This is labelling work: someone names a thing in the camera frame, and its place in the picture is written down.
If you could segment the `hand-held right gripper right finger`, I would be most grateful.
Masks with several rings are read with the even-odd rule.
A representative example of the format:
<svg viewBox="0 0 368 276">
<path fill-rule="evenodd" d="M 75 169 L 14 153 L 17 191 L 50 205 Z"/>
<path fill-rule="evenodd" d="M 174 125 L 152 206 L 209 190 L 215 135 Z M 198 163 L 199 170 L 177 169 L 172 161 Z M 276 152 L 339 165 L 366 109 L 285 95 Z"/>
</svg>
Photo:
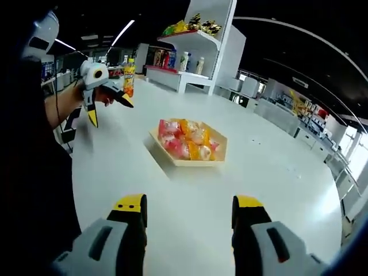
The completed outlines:
<svg viewBox="0 0 368 276">
<path fill-rule="evenodd" d="M 233 197 L 232 230 L 236 275 L 323 275 L 327 268 L 307 253 L 299 236 L 280 221 L 272 221 L 254 197 Z"/>
</svg>

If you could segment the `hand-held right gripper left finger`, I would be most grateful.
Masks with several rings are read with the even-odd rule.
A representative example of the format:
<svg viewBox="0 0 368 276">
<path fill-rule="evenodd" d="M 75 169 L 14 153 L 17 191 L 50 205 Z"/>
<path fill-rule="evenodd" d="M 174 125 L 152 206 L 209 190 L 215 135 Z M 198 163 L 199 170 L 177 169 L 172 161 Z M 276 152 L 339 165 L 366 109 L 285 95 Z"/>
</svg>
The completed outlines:
<svg viewBox="0 0 368 276">
<path fill-rule="evenodd" d="M 54 275 L 143 275 L 147 196 L 126 195 L 52 262 Z"/>
</svg>

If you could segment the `person's left hand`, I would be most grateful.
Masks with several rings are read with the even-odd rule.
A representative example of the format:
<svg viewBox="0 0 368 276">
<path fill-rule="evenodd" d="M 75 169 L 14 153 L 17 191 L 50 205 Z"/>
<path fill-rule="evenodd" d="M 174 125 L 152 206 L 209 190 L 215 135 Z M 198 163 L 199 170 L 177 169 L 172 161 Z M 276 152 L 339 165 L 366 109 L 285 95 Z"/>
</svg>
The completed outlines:
<svg viewBox="0 0 368 276">
<path fill-rule="evenodd" d="M 103 103 L 105 107 L 111 105 L 114 102 L 114 99 L 109 94 L 109 90 L 107 88 L 99 86 L 94 89 L 94 92 L 95 92 L 95 101 Z"/>
</svg>

